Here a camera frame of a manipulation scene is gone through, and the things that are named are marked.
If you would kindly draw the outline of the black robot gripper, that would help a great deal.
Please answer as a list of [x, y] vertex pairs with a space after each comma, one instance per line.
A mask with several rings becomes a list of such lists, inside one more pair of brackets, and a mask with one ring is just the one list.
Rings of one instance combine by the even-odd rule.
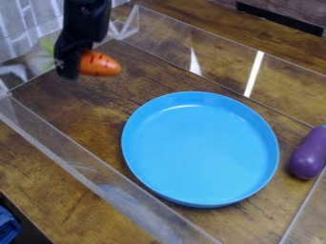
[[65, 0], [64, 24], [54, 44], [54, 70], [65, 79], [78, 77], [81, 54], [108, 31], [112, 0]]

